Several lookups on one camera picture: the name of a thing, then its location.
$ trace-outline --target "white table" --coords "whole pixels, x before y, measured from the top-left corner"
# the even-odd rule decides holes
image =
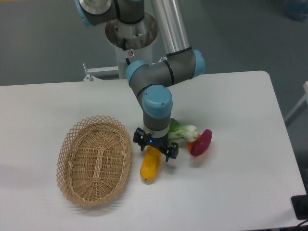
[[[294,226],[305,194],[267,73],[203,75],[170,87],[172,116],[213,131],[204,158],[184,144],[144,184],[132,145],[127,185],[99,208],[73,205],[56,183],[62,142],[88,116],[119,119],[131,136],[142,111],[126,80],[0,87],[0,230],[239,231]]]

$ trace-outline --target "red eggplant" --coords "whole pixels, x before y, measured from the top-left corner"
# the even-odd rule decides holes
[[[201,137],[198,138],[196,144],[192,147],[191,154],[193,156],[200,156],[208,149],[211,141],[212,141],[212,131],[207,129],[202,133]]]

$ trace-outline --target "gray floor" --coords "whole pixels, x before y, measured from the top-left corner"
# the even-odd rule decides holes
[[[283,0],[181,4],[190,42],[204,54],[206,72],[268,72],[286,115],[308,81],[308,23],[289,18]],[[148,0],[146,11],[153,14]],[[154,60],[164,53],[159,38]],[[73,0],[0,2],[0,85],[81,81],[83,62],[88,68],[116,65],[104,25],[84,27]],[[288,132],[299,165],[308,168],[308,110]]]

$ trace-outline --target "black cable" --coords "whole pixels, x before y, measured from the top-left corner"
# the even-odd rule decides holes
[[[297,231],[297,230],[299,230],[301,227],[301,225],[303,225],[303,224],[305,224],[305,223],[307,223],[308,222],[308,219],[307,220],[304,220],[303,222],[301,222],[301,223],[299,223],[298,225],[296,225],[295,226],[295,230]]]

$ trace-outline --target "silver metal tube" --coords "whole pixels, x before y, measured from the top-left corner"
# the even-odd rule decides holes
[[[166,53],[190,47],[178,0],[151,0]]]

